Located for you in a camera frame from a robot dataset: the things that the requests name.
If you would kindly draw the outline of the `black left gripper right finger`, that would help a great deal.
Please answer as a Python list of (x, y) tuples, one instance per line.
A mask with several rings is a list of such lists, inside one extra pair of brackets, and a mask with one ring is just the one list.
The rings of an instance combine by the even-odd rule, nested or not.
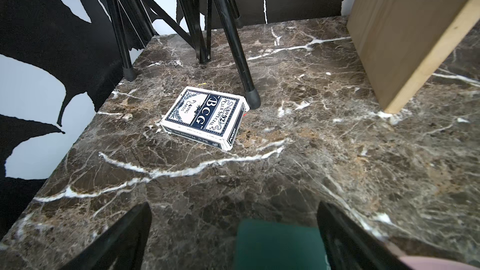
[(336, 205), (321, 201), (317, 225), (333, 270), (408, 270), (390, 250)]

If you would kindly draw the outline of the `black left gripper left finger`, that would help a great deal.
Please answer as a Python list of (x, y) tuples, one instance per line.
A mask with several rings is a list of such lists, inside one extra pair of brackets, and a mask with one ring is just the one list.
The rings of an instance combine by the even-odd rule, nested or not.
[(138, 204), (116, 221), (63, 270), (139, 270), (150, 233), (152, 213)]

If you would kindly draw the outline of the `pink pencil case top shelf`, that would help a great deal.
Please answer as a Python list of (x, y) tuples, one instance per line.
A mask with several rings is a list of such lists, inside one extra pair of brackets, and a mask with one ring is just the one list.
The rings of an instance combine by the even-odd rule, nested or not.
[(413, 270), (480, 270), (462, 262), (422, 256), (401, 256), (399, 260)]

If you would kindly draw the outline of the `dark green pencil case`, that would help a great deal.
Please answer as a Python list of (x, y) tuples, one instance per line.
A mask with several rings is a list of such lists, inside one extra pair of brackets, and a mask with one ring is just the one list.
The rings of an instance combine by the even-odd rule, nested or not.
[(329, 270), (317, 227), (244, 219), (238, 226), (234, 270)]

